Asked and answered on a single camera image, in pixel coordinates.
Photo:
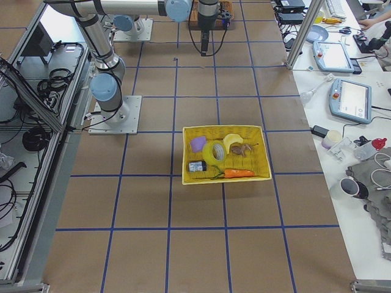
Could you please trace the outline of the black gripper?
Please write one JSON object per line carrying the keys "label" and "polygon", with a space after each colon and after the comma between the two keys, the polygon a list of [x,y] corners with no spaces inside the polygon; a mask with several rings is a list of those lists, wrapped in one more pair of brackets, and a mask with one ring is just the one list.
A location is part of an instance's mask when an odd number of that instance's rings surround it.
{"label": "black gripper", "polygon": [[210,31],[212,31],[215,27],[217,20],[217,13],[211,16],[205,16],[201,13],[197,13],[197,24],[201,30],[201,56],[206,56],[208,52],[208,44]]}

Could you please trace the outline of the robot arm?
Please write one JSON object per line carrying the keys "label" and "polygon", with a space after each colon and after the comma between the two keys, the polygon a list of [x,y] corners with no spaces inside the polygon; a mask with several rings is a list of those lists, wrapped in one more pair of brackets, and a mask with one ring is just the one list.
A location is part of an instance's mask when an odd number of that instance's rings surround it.
{"label": "robot arm", "polygon": [[121,91],[125,63],[115,53],[99,17],[159,15],[180,23],[190,19],[194,5],[193,1],[47,1],[47,4],[77,22],[98,70],[90,89],[100,106],[103,122],[109,126],[123,124],[129,117],[130,108]]}

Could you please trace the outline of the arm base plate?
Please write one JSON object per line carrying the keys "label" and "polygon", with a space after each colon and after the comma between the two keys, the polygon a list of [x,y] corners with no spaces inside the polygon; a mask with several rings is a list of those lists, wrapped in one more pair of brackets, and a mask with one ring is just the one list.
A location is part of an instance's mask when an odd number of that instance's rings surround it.
{"label": "arm base plate", "polygon": [[152,36],[153,20],[127,15],[117,15],[113,20],[115,42],[149,42]]}
{"label": "arm base plate", "polygon": [[94,115],[91,120],[93,126],[88,128],[91,135],[137,134],[142,97],[140,95],[123,96],[123,103],[117,113],[103,111],[103,114]]}

